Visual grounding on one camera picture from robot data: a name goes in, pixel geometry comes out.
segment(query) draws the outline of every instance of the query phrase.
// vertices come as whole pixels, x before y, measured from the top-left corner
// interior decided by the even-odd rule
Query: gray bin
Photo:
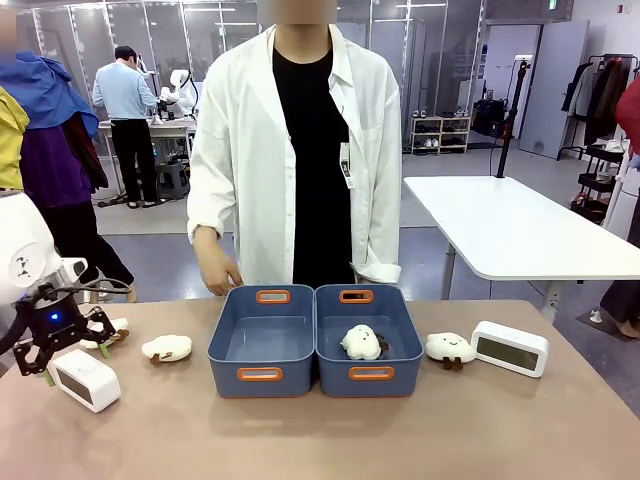
[[[351,360],[340,342],[356,325],[384,335],[389,351]],[[407,396],[415,390],[422,342],[402,292],[388,285],[328,285],[316,290],[316,353],[322,391],[331,397]]]
[[[209,345],[223,397],[298,397],[311,389],[313,290],[234,288]]]

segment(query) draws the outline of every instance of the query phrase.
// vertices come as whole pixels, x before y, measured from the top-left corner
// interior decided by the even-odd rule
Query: floor
[[[490,150],[466,155],[404,158],[404,176],[488,175]],[[497,169],[500,151],[492,158]],[[506,173],[556,202],[567,205],[577,193],[577,175],[585,163],[576,159],[556,162],[513,149]],[[114,192],[101,191],[103,197]],[[99,227],[137,279],[139,301],[152,302],[209,295],[184,232],[184,202],[151,210],[126,207],[97,209]],[[403,187],[399,286],[407,300],[439,299],[446,240]],[[233,255],[231,236],[223,247]],[[556,327],[587,359],[629,407],[640,416],[640,343],[622,342],[575,318],[595,307],[608,287],[606,282],[572,284],[560,303]],[[464,262],[456,264],[452,299],[523,299],[540,306],[542,296],[526,282],[490,283],[476,277]]]

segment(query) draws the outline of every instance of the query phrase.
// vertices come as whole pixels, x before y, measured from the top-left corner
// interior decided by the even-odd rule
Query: person's hand
[[[213,228],[198,227],[193,248],[202,280],[211,293],[226,295],[232,288],[242,285],[238,267],[220,247],[218,234]]]

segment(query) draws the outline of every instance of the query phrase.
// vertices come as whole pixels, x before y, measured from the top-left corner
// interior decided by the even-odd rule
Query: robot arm
[[[58,255],[47,224],[24,193],[0,196],[0,223],[6,227],[0,235],[0,305],[13,304],[17,313],[8,333],[0,338],[0,355],[13,346],[21,373],[30,375],[43,372],[55,352],[82,339],[107,341],[115,333],[108,317],[100,308],[82,315],[73,294],[127,290],[77,285],[87,268],[86,260]],[[103,331],[90,330],[89,321],[101,323]],[[33,338],[20,341],[27,329]],[[33,346],[39,351],[28,362],[26,356]]]
[[[162,87],[160,99],[168,104],[177,104],[185,117],[193,116],[195,106],[198,103],[198,90],[193,83],[191,72],[189,70],[174,70],[171,72],[170,82],[174,87],[173,91],[168,87]]]

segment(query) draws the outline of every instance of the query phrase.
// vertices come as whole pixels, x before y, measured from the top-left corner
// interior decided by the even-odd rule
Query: white plush toy
[[[111,320],[111,325],[116,329],[116,334],[111,335],[111,338],[104,342],[104,346],[108,347],[115,342],[119,342],[124,340],[129,336],[129,322],[126,318],[116,318],[115,320]],[[96,323],[89,327],[89,330],[93,330],[94,332],[101,332],[104,330],[104,327],[101,323]],[[80,346],[86,348],[87,350],[94,350],[98,348],[98,344],[96,342],[91,342],[89,340],[80,340]]]
[[[382,353],[378,337],[367,325],[356,325],[349,330],[341,345],[351,360],[376,360]]]
[[[462,370],[463,363],[476,358],[475,349],[457,333],[435,333],[427,335],[427,356],[443,362],[445,370]]]
[[[142,345],[142,354],[151,365],[160,362],[177,362],[191,353],[191,339],[180,335],[162,335]]]

